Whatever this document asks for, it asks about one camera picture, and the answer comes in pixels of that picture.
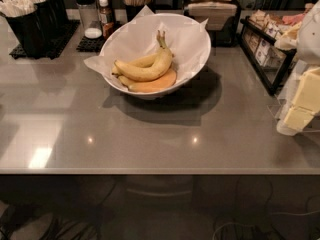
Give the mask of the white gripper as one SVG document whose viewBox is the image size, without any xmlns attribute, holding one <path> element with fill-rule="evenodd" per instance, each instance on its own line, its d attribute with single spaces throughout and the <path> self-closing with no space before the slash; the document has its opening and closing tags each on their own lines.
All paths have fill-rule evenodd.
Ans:
<svg viewBox="0 0 320 240">
<path fill-rule="evenodd" d="M 298 61 L 277 97 L 282 102 L 277 131 L 294 136 L 306 127 L 296 131 L 284 124 L 291 107 L 300 107 L 312 114 L 320 112 L 320 0 L 307 6 L 303 19 L 284 32 L 276 41 L 276 47 L 296 49 Z"/>
</svg>

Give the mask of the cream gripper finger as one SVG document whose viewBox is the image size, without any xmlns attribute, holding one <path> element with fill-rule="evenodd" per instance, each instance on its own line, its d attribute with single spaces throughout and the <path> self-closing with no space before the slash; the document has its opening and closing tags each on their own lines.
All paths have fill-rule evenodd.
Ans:
<svg viewBox="0 0 320 240">
<path fill-rule="evenodd" d="M 314 113 L 301 107 L 291 107 L 284 118 L 284 124 L 293 130 L 302 131 L 314 118 Z"/>
</svg>

